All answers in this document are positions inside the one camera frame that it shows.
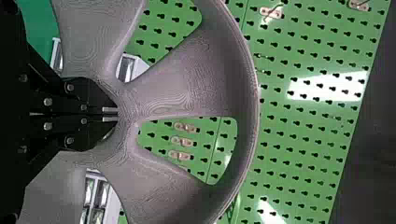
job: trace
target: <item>wheel spoke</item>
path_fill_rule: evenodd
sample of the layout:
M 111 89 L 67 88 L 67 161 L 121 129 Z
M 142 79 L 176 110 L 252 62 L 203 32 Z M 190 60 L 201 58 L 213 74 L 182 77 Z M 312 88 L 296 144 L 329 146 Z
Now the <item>wheel spoke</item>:
M 231 116 L 234 66 L 210 29 L 201 24 L 125 88 L 126 107 L 137 120 Z
M 64 55 L 63 77 L 118 84 L 116 68 L 144 0 L 51 0 Z
M 178 223 L 173 214 L 201 202 L 206 184 L 135 141 L 127 142 L 99 170 L 118 193 L 129 223 Z
M 63 161 L 60 152 L 27 186 L 18 224 L 79 223 L 85 170 Z

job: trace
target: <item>metal bracket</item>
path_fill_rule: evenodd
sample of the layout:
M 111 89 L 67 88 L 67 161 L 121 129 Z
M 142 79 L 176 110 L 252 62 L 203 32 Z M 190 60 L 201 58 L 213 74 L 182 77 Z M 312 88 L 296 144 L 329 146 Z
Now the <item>metal bracket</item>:
M 261 7 L 260 14 L 273 19 L 282 19 L 283 16 L 283 12 L 280 10 L 276 10 L 276 7 L 275 8 Z
M 197 128 L 195 128 L 191 124 L 176 122 L 174 127 L 178 131 L 187 132 L 187 133 L 197 133 Z
M 349 0 L 348 6 L 352 9 L 356 9 L 358 11 L 369 11 L 370 0 Z
M 192 147 L 193 141 L 188 138 L 183 138 L 179 136 L 173 136 L 171 138 L 171 142 L 175 145 L 183 146 L 183 147 Z
M 189 161 L 191 160 L 191 154 L 181 151 L 169 151 L 169 157 L 176 159 L 178 161 Z

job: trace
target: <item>bolt head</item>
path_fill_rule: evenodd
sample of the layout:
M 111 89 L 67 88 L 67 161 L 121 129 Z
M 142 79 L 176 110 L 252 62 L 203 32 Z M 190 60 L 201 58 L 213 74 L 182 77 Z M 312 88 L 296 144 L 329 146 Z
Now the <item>bolt head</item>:
M 86 105 L 81 105 L 80 109 L 81 109 L 82 111 L 84 111 L 84 110 L 87 110 L 88 107 L 87 107 Z
M 73 137 L 66 138 L 66 144 L 67 145 L 72 145 L 73 143 L 74 143 L 74 138 Z
M 44 130 L 49 131 L 52 129 L 52 123 L 51 122 L 45 122 L 44 123 Z
M 50 105 L 52 105 L 52 99 L 51 99 L 51 98 L 46 98 L 46 99 L 44 99 L 44 105 L 45 105 L 45 106 L 50 106 Z
M 67 89 L 68 91 L 73 91 L 73 90 L 74 90 L 74 85 L 72 85 L 72 84 L 67 84 L 67 85 L 66 85 L 66 89 Z
M 21 146 L 18 149 L 18 153 L 20 153 L 20 154 L 25 154 L 26 152 L 27 152 L 27 146 Z
M 27 82 L 28 77 L 27 77 L 26 74 L 21 74 L 21 75 L 18 77 L 18 80 L 19 80 L 20 82 Z

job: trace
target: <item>gray plastic wheel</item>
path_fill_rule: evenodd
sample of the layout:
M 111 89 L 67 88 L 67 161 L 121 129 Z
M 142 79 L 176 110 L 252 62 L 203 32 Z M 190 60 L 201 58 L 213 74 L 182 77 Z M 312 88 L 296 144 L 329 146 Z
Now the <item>gray plastic wheel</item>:
M 86 168 L 100 170 L 130 224 L 214 223 L 241 187 L 259 129 L 259 93 L 248 46 L 220 0 L 195 0 L 202 24 L 131 83 L 117 80 L 120 56 L 143 0 L 52 0 L 64 54 L 63 77 L 97 82 L 120 109 L 115 132 L 82 153 L 60 152 L 27 187 L 19 224 L 79 223 Z M 237 121 L 233 156 L 209 186 L 137 144 L 151 119 L 222 116 Z

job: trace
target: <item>black mount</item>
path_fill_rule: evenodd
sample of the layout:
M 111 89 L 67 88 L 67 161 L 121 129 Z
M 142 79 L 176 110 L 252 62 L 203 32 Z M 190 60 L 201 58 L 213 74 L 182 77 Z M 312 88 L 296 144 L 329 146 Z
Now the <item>black mount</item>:
M 85 151 L 117 124 L 117 106 L 84 77 L 60 78 L 27 42 L 23 17 L 0 0 L 2 129 L 0 222 L 21 212 L 24 188 L 60 150 Z

